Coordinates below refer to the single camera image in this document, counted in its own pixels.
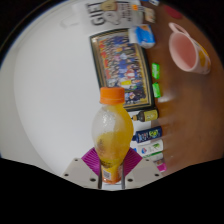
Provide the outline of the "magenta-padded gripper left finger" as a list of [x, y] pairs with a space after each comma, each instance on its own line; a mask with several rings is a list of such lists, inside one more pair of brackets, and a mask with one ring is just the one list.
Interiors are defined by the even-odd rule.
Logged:
[[74, 158], [62, 177], [84, 188], [100, 189], [100, 160], [94, 148], [91, 148], [81, 158]]

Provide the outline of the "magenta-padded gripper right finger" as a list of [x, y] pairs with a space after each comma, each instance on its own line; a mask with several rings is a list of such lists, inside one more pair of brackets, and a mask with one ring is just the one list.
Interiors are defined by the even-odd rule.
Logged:
[[123, 161], [123, 189], [135, 189], [162, 178], [162, 174], [149, 158], [142, 158], [130, 148]]

